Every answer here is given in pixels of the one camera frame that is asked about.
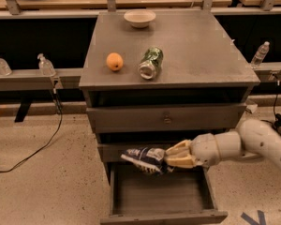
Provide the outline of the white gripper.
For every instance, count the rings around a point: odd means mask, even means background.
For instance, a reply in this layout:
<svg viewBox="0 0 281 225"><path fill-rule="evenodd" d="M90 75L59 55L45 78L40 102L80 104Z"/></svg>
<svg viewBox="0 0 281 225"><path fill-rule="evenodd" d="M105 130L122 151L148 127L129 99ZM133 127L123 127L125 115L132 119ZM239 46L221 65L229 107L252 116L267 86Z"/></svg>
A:
<svg viewBox="0 0 281 225"><path fill-rule="evenodd" d="M166 150L165 161L172 167L192 169L196 165L202 167L214 166L218 163L218 149L214 135L202 134L197 136L192 142L183 140Z"/></svg>

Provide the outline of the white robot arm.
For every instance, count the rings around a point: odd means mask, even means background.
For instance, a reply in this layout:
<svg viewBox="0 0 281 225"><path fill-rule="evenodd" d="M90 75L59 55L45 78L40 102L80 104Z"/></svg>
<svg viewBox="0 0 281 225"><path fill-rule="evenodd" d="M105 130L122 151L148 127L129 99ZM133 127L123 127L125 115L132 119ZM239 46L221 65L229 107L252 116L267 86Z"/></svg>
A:
<svg viewBox="0 0 281 225"><path fill-rule="evenodd" d="M165 152L164 159L172 167L192 169L259 157L267 158L281 171L281 136L265 122L248 119L233 131L181 141Z"/></svg>

